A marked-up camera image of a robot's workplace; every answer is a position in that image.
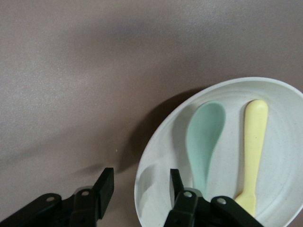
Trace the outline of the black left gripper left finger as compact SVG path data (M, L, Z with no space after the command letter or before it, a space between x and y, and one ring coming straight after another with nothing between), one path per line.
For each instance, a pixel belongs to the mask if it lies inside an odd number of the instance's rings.
M67 199L56 193L39 196L1 221L2 227L95 227L114 192L114 169L105 168L92 187Z

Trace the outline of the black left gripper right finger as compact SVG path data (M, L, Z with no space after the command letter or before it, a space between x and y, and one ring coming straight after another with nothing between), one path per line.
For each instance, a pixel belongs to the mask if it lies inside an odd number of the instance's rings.
M261 227L262 224L233 199L218 196L206 201L199 190L185 188L178 169L170 170L172 209L167 227Z

